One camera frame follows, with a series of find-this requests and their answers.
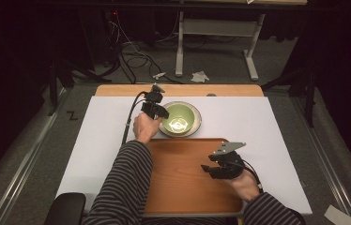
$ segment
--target white table surface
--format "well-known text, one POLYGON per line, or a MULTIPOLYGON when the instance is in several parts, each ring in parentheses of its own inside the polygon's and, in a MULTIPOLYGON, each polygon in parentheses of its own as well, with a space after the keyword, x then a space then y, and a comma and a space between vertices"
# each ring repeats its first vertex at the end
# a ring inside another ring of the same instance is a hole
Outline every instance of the white table surface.
MULTIPOLYGON (((57 196, 80 192, 88 212, 112 168, 135 97, 92 97, 57 196)), ((312 213, 267 97, 164 97, 161 105, 185 101, 202 115, 188 138, 245 142, 237 150, 257 171, 264 191, 302 215, 312 213)), ((140 103, 132 119, 141 111, 140 103)), ((154 138, 167 138, 159 132, 154 138)), ((128 140, 134 139, 130 127, 128 140)))

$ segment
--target person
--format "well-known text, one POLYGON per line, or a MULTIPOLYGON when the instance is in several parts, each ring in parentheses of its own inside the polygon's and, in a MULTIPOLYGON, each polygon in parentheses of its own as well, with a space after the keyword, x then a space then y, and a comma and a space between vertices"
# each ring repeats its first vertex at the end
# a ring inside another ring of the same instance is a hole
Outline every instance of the person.
MULTIPOLYGON (((153 162, 146 144, 159 131, 162 118, 152 119, 141 112, 133 122, 135 140, 123 144, 84 225, 91 224, 226 224, 223 218, 144 218, 153 162)), ((304 218, 270 194, 259 193, 254 176, 244 170, 224 180, 247 203, 246 225, 305 224, 304 218)))

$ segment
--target white stand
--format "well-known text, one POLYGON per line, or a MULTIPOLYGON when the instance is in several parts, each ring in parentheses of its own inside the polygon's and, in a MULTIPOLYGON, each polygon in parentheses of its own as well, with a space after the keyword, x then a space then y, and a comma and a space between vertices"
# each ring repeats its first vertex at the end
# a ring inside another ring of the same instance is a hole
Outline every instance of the white stand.
POLYGON ((244 51, 244 57, 248 65, 249 73, 253 81, 258 81, 257 71, 252 61, 252 53, 260 35, 265 14, 260 14, 257 22, 235 22, 235 21, 215 21, 215 20, 184 20, 184 12, 179 13, 178 49, 175 61, 175 76, 182 77, 184 61, 183 36, 190 35, 217 35, 230 37, 251 37, 252 44, 248 50, 244 51))

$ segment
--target chair armrest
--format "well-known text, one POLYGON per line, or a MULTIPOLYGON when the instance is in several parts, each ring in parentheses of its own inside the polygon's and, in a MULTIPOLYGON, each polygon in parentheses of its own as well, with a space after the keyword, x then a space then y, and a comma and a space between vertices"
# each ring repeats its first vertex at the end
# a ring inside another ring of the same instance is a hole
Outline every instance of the chair armrest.
POLYGON ((44 225, 79 225, 82 222, 85 196, 82 193, 64 193, 56 197, 44 225))

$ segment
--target wooden cutting board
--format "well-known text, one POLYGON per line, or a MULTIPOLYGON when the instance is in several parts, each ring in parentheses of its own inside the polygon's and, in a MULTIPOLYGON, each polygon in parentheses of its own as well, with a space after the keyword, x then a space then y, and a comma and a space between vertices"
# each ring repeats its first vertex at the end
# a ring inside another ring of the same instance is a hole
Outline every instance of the wooden cutting board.
POLYGON ((235 214, 242 201, 201 165, 225 139, 156 139, 148 144, 154 166, 145 214, 235 214))

